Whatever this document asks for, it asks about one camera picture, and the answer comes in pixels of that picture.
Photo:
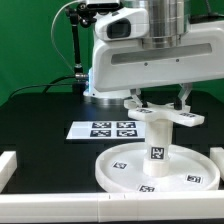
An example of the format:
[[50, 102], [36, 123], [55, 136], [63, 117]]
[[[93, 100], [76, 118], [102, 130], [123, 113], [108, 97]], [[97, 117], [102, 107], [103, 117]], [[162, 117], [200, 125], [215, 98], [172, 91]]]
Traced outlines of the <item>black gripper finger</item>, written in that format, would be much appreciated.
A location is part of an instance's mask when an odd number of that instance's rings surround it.
[[141, 94], [141, 91], [139, 89], [131, 89], [130, 94], [138, 107], [140, 107], [140, 108], [147, 107], [147, 105], [145, 103], [143, 103], [139, 98], [139, 95]]
[[182, 110], [185, 107], [186, 100], [192, 91], [191, 83], [183, 83], [181, 84], [181, 90], [174, 101], [174, 108], [176, 110]]

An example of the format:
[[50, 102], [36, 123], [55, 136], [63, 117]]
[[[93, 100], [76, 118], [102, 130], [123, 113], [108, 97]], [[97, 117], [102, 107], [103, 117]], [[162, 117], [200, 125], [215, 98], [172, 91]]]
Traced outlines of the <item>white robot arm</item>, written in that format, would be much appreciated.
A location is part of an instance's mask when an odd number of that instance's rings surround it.
[[94, 25], [84, 96], [105, 105], [141, 88], [180, 84], [182, 109], [194, 82], [224, 78], [224, 21], [191, 24], [189, 0], [124, 0]]

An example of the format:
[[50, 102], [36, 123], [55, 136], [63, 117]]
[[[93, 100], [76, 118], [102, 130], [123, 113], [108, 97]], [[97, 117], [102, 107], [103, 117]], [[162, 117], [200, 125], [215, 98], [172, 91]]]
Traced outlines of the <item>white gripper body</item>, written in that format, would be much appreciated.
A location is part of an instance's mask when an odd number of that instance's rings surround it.
[[92, 72], [100, 92], [224, 78], [224, 23], [193, 24], [171, 48], [145, 50], [139, 39], [99, 40]]

